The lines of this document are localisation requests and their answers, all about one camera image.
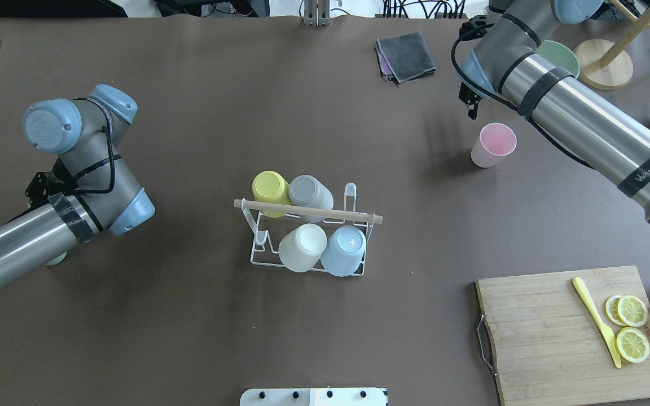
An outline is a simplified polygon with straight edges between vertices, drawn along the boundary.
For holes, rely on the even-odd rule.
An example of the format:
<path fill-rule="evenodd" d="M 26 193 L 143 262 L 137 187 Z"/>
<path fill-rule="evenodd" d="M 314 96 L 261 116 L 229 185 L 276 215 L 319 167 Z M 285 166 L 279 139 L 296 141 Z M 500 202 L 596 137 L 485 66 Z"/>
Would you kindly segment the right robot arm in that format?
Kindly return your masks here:
<path fill-rule="evenodd" d="M 650 130 L 538 55 L 565 23 L 590 18 L 599 1 L 490 1 L 480 43 L 455 64 L 467 87 L 541 127 L 637 201 L 650 224 Z"/>

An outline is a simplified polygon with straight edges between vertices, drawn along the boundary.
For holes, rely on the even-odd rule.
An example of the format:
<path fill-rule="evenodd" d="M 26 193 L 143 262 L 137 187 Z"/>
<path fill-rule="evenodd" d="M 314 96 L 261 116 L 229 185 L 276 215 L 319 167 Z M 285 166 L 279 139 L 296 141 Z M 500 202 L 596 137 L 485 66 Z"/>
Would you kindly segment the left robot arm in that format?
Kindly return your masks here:
<path fill-rule="evenodd" d="M 106 84 L 28 107 L 26 139 L 57 159 L 30 183 L 29 208 L 0 227 L 0 289 L 104 231 L 123 235 L 152 218 L 153 202 L 118 151 L 137 111 Z"/>

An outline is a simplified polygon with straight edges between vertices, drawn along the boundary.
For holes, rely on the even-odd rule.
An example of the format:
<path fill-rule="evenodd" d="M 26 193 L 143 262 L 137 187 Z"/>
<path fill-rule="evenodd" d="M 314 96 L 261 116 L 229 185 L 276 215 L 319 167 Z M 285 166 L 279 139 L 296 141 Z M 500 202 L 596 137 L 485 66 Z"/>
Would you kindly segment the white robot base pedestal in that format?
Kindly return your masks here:
<path fill-rule="evenodd" d="M 388 405 L 387 390 L 377 387 L 250 389 L 240 405 Z"/>

